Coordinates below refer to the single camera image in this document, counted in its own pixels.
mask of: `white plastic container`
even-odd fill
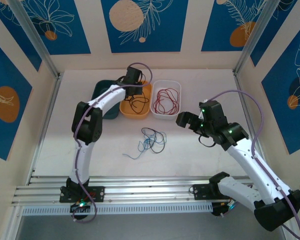
[[[176,114],[173,115],[165,115],[165,114],[160,114],[156,113],[154,109],[154,103],[157,100],[157,93],[162,90],[162,89],[168,89],[172,88],[175,89],[178,92],[178,103],[179,103],[179,109]],[[172,92],[173,96],[175,99],[177,99],[177,94]],[[171,109],[173,107],[173,104],[169,100],[163,100],[161,102],[162,106],[165,109]],[[153,87],[152,87],[152,96],[151,96],[151,107],[150,110],[153,114],[153,116],[157,119],[164,119],[164,120],[174,120],[178,114],[180,113],[180,108],[181,108],[181,85],[177,81],[172,81],[172,80],[157,80],[154,82]]]

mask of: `cable bundle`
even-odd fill
[[[172,107],[166,109],[163,105],[165,101],[165,106],[167,107],[167,101],[171,102]],[[173,88],[161,89],[156,94],[156,100],[153,103],[154,112],[156,114],[162,115],[174,115],[179,112],[179,93]]]
[[[144,110],[146,104],[149,103],[149,101],[150,101],[149,98],[147,98],[147,97],[145,96],[144,91],[142,91],[142,95],[143,95],[143,96],[137,96],[137,97],[132,96],[132,97],[130,97],[130,98],[127,100],[127,101],[129,101],[129,104],[130,104],[130,107],[131,107],[132,111],[134,111],[136,114],[142,113],[142,111]],[[136,103],[142,103],[142,104],[143,104],[143,106],[142,106],[142,108],[141,108],[140,111],[136,111],[136,110],[134,109],[134,108],[136,108],[136,109],[138,108],[138,106],[135,105]]]
[[[142,84],[145,84],[146,83],[146,76],[141,73],[141,79],[139,80],[140,83]],[[137,96],[137,97],[134,97],[134,96],[131,96],[129,99],[127,99],[126,101],[129,102],[129,105],[132,109],[132,111],[134,111],[136,114],[140,114],[142,113],[142,111],[144,110],[145,106],[147,103],[150,102],[149,98],[146,97],[144,91],[142,91],[142,96]],[[142,108],[140,111],[136,111],[135,109],[138,108],[138,106],[136,105],[136,103],[141,103],[143,104]]]
[[[136,160],[141,156],[142,153],[144,153],[148,149],[151,149],[152,152],[154,152],[155,154],[159,154],[165,149],[166,142],[167,142],[167,135],[164,132],[159,132],[149,127],[143,127],[141,129],[141,132],[143,133],[144,141],[143,142],[139,141],[138,144],[138,151],[140,152],[139,156],[131,157],[130,155],[125,153],[123,153],[122,155],[125,155],[131,159]],[[163,148],[160,151],[155,151],[153,149],[155,144],[163,145]]]

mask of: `black cable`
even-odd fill
[[[143,96],[137,96],[137,97],[132,96],[132,97],[130,97],[128,100],[126,100],[126,101],[129,101],[129,104],[130,104],[130,107],[131,107],[132,111],[134,111],[136,114],[142,113],[142,111],[145,109],[146,104],[150,102],[149,98],[147,98],[147,97],[145,96],[144,91],[142,91],[142,95],[143,95]],[[137,106],[135,105],[136,102],[139,102],[139,103],[142,103],[142,104],[143,104],[143,106],[142,106],[142,108],[141,108],[140,111],[136,111],[136,110],[134,109],[134,108],[137,108]]]
[[[117,79],[117,81],[119,81],[120,82],[120,80],[121,79],[123,79],[125,76],[121,76],[121,77],[119,77],[118,79]]]
[[[205,146],[205,147],[207,147],[207,148],[212,148],[212,147],[214,147],[215,145],[216,145],[216,143],[214,142],[211,146],[207,146],[207,145],[205,145],[205,144],[203,144],[201,141],[200,141],[200,138],[202,137],[202,135],[200,135],[199,136],[199,143],[201,143],[203,146]]]
[[[146,131],[145,131],[146,129],[151,130],[151,131],[154,132],[154,140],[153,140],[153,142],[150,145],[150,148],[151,148],[152,152],[154,152],[155,154],[161,153],[165,149],[165,146],[166,146],[165,136],[161,132],[156,131],[156,130],[150,128],[150,127],[143,127],[143,128],[141,128],[141,132],[145,136],[147,136],[149,139],[150,139],[150,136],[152,136],[153,134],[147,134]],[[157,143],[157,134],[161,135],[161,137],[162,137],[163,148],[161,149],[161,151],[154,151],[154,149],[152,148],[154,146],[154,144]]]
[[[194,187],[193,187],[193,186],[189,187],[189,190],[188,190],[188,191],[189,191],[189,193],[191,193],[191,194],[194,195],[194,194],[195,194],[195,191],[190,191],[191,188],[194,188]]]

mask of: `orange bowl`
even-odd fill
[[[140,112],[141,109],[143,108],[143,110],[140,112],[140,113],[136,113],[133,111],[132,107],[130,106],[129,104],[129,101],[125,100],[125,101],[122,101],[120,103],[120,112],[125,116],[127,117],[128,119],[145,119],[147,117],[147,115],[149,114],[150,112],[150,106],[151,106],[151,95],[152,95],[152,85],[149,84],[148,86],[144,86],[142,88],[142,91],[144,93],[144,96],[149,99],[149,102],[147,102],[145,105],[144,103],[142,102],[139,102],[139,101],[135,101],[133,103],[133,105],[135,106],[134,110],[136,112]],[[134,97],[135,98],[143,98],[144,97],[143,94],[142,95],[135,95]]]

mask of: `black bracket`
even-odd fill
[[[136,69],[134,67],[129,66],[126,69],[126,75],[120,77],[117,81],[116,84],[119,86],[124,86],[124,85],[142,85],[141,82],[139,82],[140,75],[142,75],[142,71],[139,69]],[[142,94],[142,87],[135,87],[135,86],[129,86],[129,87],[124,87],[125,89],[125,99],[127,99],[130,96],[133,95],[141,95]]]
[[[287,197],[298,213],[300,210],[300,190],[290,190],[289,192],[290,194]],[[281,200],[276,199],[275,203],[272,204],[265,204],[262,200],[255,201],[254,206],[255,218],[262,227],[271,232],[294,217],[290,206],[284,198]]]
[[[89,180],[83,186],[96,203],[102,203],[105,197],[104,186],[88,186]],[[85,194],[83,189],[78,183],[71,181],[71,178],[66,180],[66,186],[60,188],[60,203],[77,203],[77,202],[90,202],[90,199]]]
[[[85,114],[85,111],[89,108],[89,104],[83,101],[79,102],[76,106],[71,130],[74,133],[78,127],[78,124]],[[84,119],[82,125],[78,131],[77,139],[83,141],[86,145],[96,142],[102,133],[102,110],[100,108],[92,108],[86,117],[90,117],[90,120]]]
[[[200,102],[199,108],[201,118],[191,112],[181,112],[178,114],[176,124],[182,128],[190,124],[189,129],[205,138],[211,137],[215,144],[221,145],[225,151],[231,146],[236,146],[238,141],[249,138],[240,124],[228,123],[219,102],[215,100]]]
[[[209,184],[194,184],[194,200],[230,200],[229,196],[220,193],[218,183],[221,179],[229,177],[225,172],[220,172],[209,179]]]

